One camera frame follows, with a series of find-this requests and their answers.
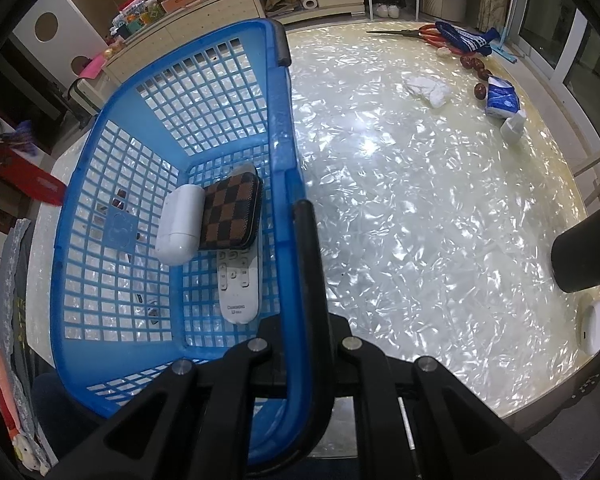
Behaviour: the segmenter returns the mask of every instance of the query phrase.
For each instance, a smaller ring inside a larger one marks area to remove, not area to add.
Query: blue and white tissue package
[[[520,99],[513,85],[506,79],[490,76],[484,113],[491,117],[507,119],[513,117],[519,110]]]

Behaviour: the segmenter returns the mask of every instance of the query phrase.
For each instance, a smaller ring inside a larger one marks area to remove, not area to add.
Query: sock
[[[436,28],[449,43],[467,54],[479,52],[488,56],[491,53],[489,43],[500,38],[500,34],[493,27],[484,34],[472,34],[447,22],[436,22]]]

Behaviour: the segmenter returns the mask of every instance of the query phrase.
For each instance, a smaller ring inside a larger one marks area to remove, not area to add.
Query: basket handle
[[[311,366],[311,404],[306,423],[296,440],[268,463],[256,465],[259,474],[270,474],[304,458],[318,444],[331,420],[335,400],[336,349],[331,333],[320,258],[320,241],[314,205],[306,199],[293,204],[294,230],[302,291],[307,352]]]
[[[276,53],[278,55],[278,66],[291,65],[291,52],[289,52],[289,44],[286,40],[286,31],[284,25],[278,20],[267,20],[273,25],[273,31],[276,35]]]

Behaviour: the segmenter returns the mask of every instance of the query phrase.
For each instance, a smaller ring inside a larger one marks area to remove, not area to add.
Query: metal screw
[[[171,365],[171,370],[176,375],[188,374],[193,368],[193,363],[187,359],[178,359]]]
[[[347,350],[358,350],[362,348],[362,339],[353,336],[346,337],[342,340],[342,346]]]
[[[255,337],[247,343],[247,348],[252,352],[262,352],[267,347],[267,342],[261,337]]]
[[[418,359],[418,366],[423,372],[432,372],[433,370],[438,368],[438,363],[433,357],[425,355],[424,357]]]

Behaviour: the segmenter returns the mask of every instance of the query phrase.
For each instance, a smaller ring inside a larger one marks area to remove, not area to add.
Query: paper towel roll
[[[318,7],[318,2],[315,0],[300,0],[305,9],[315,9]]]

